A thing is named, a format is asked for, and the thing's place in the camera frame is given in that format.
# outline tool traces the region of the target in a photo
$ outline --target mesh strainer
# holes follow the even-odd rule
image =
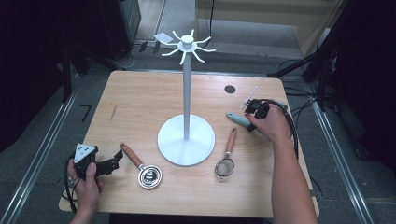
[[[225,158],[219,161],[215,167],[215,173],[221,179],[224,176],[229,176],[230,174],[233,173],[233,168],[235,167],[235,164],[233,163],[233,160],[231,160],[229,157],[231,155],[231,152],[233,151],[233,144],[235,143],[235,138],[236,138],[236,128],[233,128],[233,130],[230,133],[230,137],[228,138],[227,147],[225,149]]]

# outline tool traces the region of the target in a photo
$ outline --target metal tea infuser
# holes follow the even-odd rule
[[[142,186],[144,189],[154,189],[155,187],[157,187],[160,184],[161,179],[163,178],[163,174],[161,173],[160,168],[155,165],[145,166],[143,162],[125,143],[120,143],[120,147],[122,148],[122,151],[126,154],[126,156],[140,170],[138,176],[140,186]]]
[[[225,158],[216,164],[215,173],[220,176],[222,179],[224,176],[229,176],[233,173],[233,168],[235,168],[235,164],[233,160],[230,159],[231,152],[233,151],[233,144],[235,143],[236,138],[236,128],[230,133],[230,137],[228,138],[227,147],[225,149]]]

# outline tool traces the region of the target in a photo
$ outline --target white pole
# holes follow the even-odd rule
[[[191,107],[191,53],[186,53],[183,63],[184,140],[190,138]]]

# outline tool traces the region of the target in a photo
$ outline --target white mug tree stand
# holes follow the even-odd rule
[[[215,49],[202,49],[197,44],[205,43],[210,39],[194,42],[194,30],[190,35],[183,35],[181,38],[173,31],[174,36],[179,40],[177,49],[163,56],[172,55],[179,50],[183,52],[180,65],[183,64],[183,104],[184,114],[170,118],[161,127],[158,133],[158,147],[167,160],[178,166],[193,166],[204,161],[213,151],[215,146],[215,132],[210,124],[195,115],[190,114],[191,107],[191,55],[204,63],[195,53],[196,49],[205,52],[212,52]]]

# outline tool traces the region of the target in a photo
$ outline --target hand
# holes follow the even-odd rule
[[[269,106],[270,109],[265,119],[256,119],[251,114],[245,114],[245,117],[273,144],[290,140],[291,130],[286,116],[276,105]]]
[[[78,197],[78,210],[72,223],[91,223],[98,210],[100,191],[103,188],[101,179],[95,179],[96,164],[92,162],[88,166],[85,180],[78,180],[75,164],[71,159],[67,166],[67,173],[76,185],[75,191]]]

